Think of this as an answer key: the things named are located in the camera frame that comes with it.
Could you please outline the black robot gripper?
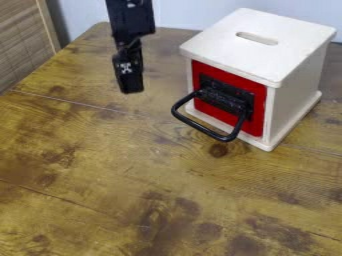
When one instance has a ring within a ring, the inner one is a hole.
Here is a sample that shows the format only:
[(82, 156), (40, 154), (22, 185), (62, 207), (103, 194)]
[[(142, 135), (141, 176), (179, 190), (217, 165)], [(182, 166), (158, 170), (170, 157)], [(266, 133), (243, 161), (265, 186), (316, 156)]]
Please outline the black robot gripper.
[(115, 76), (124, 94), (139, 93), (143, 85), (142, 50), (126, 50), (155, 33), (153, 0), (106, 0), (112, 37), (119, 52), (112, 57)]

